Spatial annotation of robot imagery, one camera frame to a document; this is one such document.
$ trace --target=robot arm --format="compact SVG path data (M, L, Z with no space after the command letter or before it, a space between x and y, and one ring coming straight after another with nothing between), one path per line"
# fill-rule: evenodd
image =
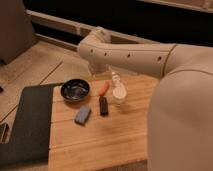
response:
M93 69L111 64L161 78L174 47L175 44L110 44L107 30L98 27L79 43L78 53Z
M110 35L97 27L78 45L79 55L89 61L93 73L106 64L162 78L191 59L208 56L213 48L184 44L110 44Z

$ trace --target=wooden plank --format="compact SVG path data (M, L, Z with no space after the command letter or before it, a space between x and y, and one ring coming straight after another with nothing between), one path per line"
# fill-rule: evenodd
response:
M120 113L110 111L108 117L91 117L85 127L74 121L52 123L50 149L87 143L97 140L114 139L118 136L129 136L134 133L147 132L147 108L132 109L131 113L118 109Z
M0 66L0 85L4 88L12 81L16 80L21 76L26 70L28 70L36 60L39 60L40 56L36 55L34 52L37 45L32 47L28 52L23 53L13 62Z
M49 76L60 64L60 57L51 56L43 46L35 45L32 49L24 53L25 56L35 56L33 62L16 79L11 80L4 92L0 94L0 120L2 120L18 104L20 94L25 86L39 85Z
M79 23L72 20L67 20L35 11L27 10L27 13L30 15L32 22L48 26L54 29L66 31L71 34L77 34L80 36L86 36L92 29L94 29L94 26ZM157 43L152 40L127 35L119 32L115 32L112 30L109 30L110 35L113 36L113 39L119 39L119 42L121 42L121 39L124 39L124 42L132 41L132 43L138 42L138 43Z
M91 92L89 94L90 98L87 98L85 101L76 104L66 103L63 100L63 97L60 95L60 87L55 87L53 93L52 122L72 120L75 117L75 114L79 110L80 106L82 105L89 105L93 109L94 115L98 116L98 91L102 87L104 82L105 81L89 82L91 88ZM126 104L129 105L129 108L130 106L133 106L134 108L136 99L143 102L142 104L140 104L141 107L147 107L153 89L157 84L157 80L151 77L140 75L131 77L128 80L125 80L124 77L123 82L125 83L128 92ZM105 96L108 100L109 110L117 112L117 107L114 104L114 100L112 97L112 85L110 86L110 89Z
M48 37L48 36L44 36L44 35L41 35L41 34L36 34L36 36L41 41L45 41L45 42L54 44L56 46L59 46L59 47L65 48L65 49L77 51L77 45L74 45L72 43L64 42L64 41L61 41L61 40L58 40L58 39L55 39L55 38L51 38L51 37Z
M201 11L206 13L213 13L213 10L210 7L210 5L205 5L205 0L137 0L137 1L144 1L148 3L155 3L160 5L168 5L178 8L184 8L188 10L194 10L194 11Z
M57 70L51 74L45 81L45 84L55 82L66 82L73 78L90 77L91 74L88 70L88 62L81 59L77 53L64 53L63 63L57 68Z
M52 149L48 170L101 170L147 159L143 133Z
M50 148L94 141L97 138L116 137L129 134L132 131L146 132L146 113L153 88L157 83L156 79L144 76L123 78L128 97L125 104L121 106L114 103L112 88L110 88L106 94L109 105L109 116L107 118L99 116L98 95L95 94L103 82L90 83L92 95L84 102L70 104L64 102L63 98L60 101L53 102ZM59 88L54 90L53 100L61 98L59 90ZM79 127L73 121L81 105L88 105L92 109L91 118L86 124L86 129Z
M147 160L125 164L123 166L101 169L100 171L147 171Z

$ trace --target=black mat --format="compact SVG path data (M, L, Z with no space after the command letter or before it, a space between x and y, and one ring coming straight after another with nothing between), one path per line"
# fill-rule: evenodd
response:
M0 168L48 160L52 91L56 85L24 88L10 142L0 144Z

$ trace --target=floor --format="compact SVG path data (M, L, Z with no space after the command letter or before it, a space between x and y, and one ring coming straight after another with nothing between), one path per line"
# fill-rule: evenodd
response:
M8 65L0 65L0 124L7 122L12 128L21 91L26 86L65 82L73 78L91 76L87 61L74 51L39 41L31 49L17 57ZM122 74L137 73L112 67ZM47 164L19 166L7 170L46 171ZM105 171L145 171L146 163L136 163Z

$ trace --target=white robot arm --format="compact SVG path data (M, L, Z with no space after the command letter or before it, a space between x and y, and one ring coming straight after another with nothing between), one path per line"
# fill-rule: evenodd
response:
M148 113L149 171L213 170L213 48L110 44L96 28L78 45L94 72L105 64L162 78Z
M181 44L110 44L108 31L97 27L78 45L79 55L88 60L96 73L105 64L162 78L168 72L212 48Z

